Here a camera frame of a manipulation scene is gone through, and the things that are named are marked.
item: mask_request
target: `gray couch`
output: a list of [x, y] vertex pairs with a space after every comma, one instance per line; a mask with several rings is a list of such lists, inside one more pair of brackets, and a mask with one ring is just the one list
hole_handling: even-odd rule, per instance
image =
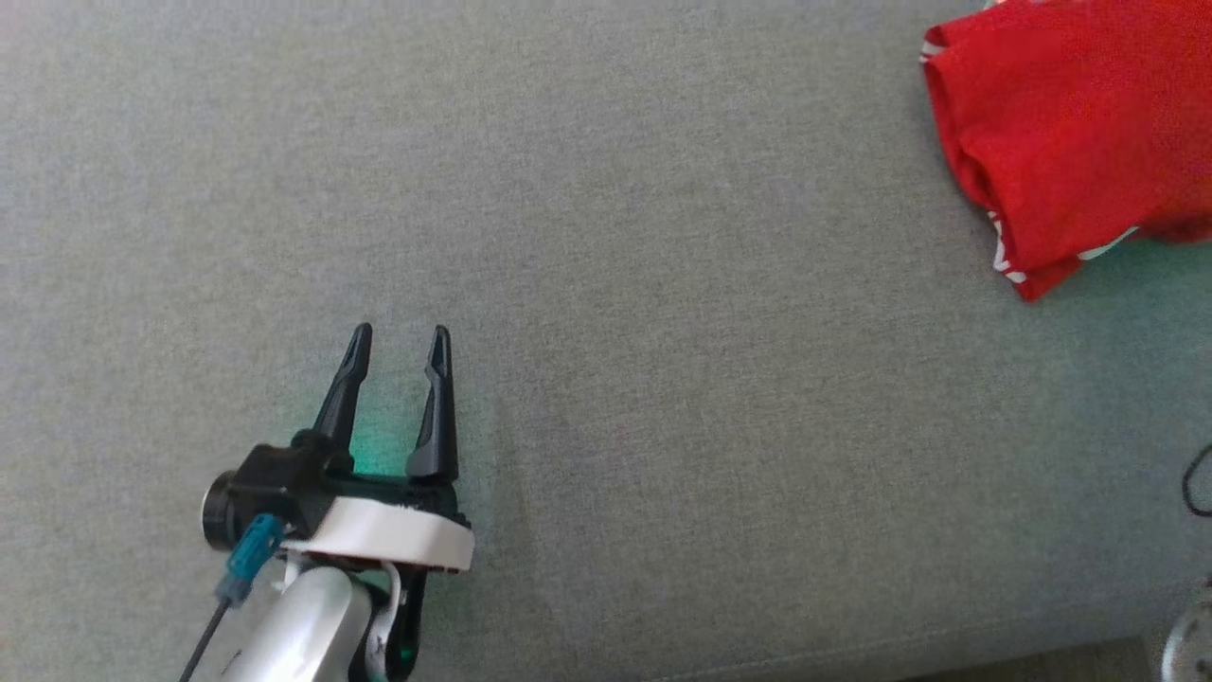
[[1210, 250], [1017, 299], [916, 61], [976, 2], [319, 5], [6, 10], [0, 678], [175, 678], [202, 491], [364, 319], [371, 470], [453, 333], [479, 550], [416, 680], [894, 680], [1176, 615]]

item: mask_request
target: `gray fabric surface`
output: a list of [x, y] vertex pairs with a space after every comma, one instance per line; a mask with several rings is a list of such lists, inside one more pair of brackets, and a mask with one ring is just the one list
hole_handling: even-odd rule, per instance
[[7, 5], [0, 678], [175, 678], [202, 491], [362, 319], [379, 471], [454, 340], [479, 551], [416, 680], [891, 680], [1162, 627], [1212, 561], [1176, 488], [1210, 247], [1016, 298], [916, 62], [972, 5]]

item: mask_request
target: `white trim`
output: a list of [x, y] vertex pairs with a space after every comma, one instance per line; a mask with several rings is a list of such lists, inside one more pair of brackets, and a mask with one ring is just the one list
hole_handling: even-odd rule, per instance
[[309, 540], [287, 540], [282, 549], [467, 571], [471, 568], [475, 535], [435, 514], [364, 498], [337, 498]]
[[1084, 259], [1084, 260], [1090, 260], [1090, 259], [1097, 258], [1098, 256], [1102, 256], [1103, 253], [1110, 251], [1111, 246], [1119, 243], [1120, 241], [1124, 241], [1124, 239], [1126, 239], [1130, 234], [1132, 234], [1137, 229], [1139, 229], [1139, 225], [1132, 225], [1132, 227], [1130, 227], [1127, 229], [1127, 231], [1125, 231], [1124, 234], [1116, 236], [1107, 246], [1098, 246], [1098, 247], [1094, 247], [1094, 248], [1090, 248], [1088, 251], [1082, 251], [1082, 252], [1077, 253], [1077, 257], [1081, 258], [1081, 259]]
[[997, 230], [997, 250], [993, 254], [993, 269], [1006, 271], [1010, 269], [1010, 260], [1006, 259], [1006, 242], [1001, 240], [1001, 220], [994, 218], [993, 228]]
[[395, 569], [395, 564], [389, 561], [382, 564], [391, 583], [391, 596], [388, 597], [387, 607], [375, 615], [366, 631], [366, 667], [371, 680], [387, 680], [387, 640], [391, 636], [391, 626], [395, 625], [395, 613], [400, 609], [400, 597], [404, 591], [400, 572]]

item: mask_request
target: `blue cable connector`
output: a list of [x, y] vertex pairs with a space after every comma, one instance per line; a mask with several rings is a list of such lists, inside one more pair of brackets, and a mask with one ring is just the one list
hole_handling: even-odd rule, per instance
[[282, 545], [285, 539], [286, 527], [278, 517], [262, 514], [252, 520], [252, 525], [244, 532], [240, 543], [228, 557], [227, 575], [215, 586], [215, 598], [219, 601], [219, 604], [215, 608], [210, 623], [206, 624], [202, 638], [194, 647], [194, 655], [189, 657], [189, 663], [185, 664], [185, 671], [181, 674], [178, 682], [189, 682], [189, 678], [193, 677], [194, 669], [198, 667], [198, 663], [202, 659], [202, 652], [206, 651], [206, 644], [211, 642], [215, 630], [223, 620], [223, 614], [227, 613], [228, 608], [240, 608], [240, 604], [248, 598], [248, 594], [252, 592], [252, 581], [261, 573], [261, 568], [274, 558], [278, 548]]
[[231, 550], [227, 575], [215, 586], [215, 597], [221, 602], [227, 600], [233, 608], [239, 608], [252, 592], [252, 581], [257, 578], [257, 573], [274, 558], [274, 554], [285, 539], [286, 528], [281, 521], [273, 515], [257, 515], [244, 532], [240, 543]]

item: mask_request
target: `floor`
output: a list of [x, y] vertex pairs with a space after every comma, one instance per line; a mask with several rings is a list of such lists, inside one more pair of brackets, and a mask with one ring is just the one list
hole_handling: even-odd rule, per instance
[[907, 682], [1153, 682], [1151, 647], [1120, 640]]

